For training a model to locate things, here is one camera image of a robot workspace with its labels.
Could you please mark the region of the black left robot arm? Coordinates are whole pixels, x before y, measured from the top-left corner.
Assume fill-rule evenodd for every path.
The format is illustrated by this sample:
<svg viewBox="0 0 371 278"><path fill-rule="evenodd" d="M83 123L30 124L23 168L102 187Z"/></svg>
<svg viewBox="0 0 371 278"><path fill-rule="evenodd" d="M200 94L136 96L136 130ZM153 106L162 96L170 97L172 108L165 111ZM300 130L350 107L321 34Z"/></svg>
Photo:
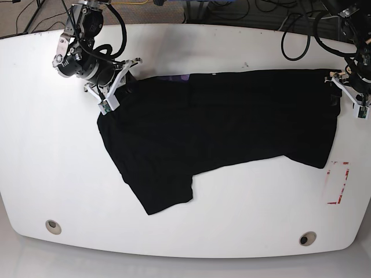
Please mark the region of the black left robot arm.
<svg viewBox="0 0 371 278"><path fill-rule="evenodd" d="M365 106L370 101L370 1L322 1L326 8L317 15L313 32L317 43L326 51L346 61L347 85L357 93L356 100ZM325 45L317 34L317 25L330 14L341 21L341 31L356 47L354 53L344 53Z"/></svg>

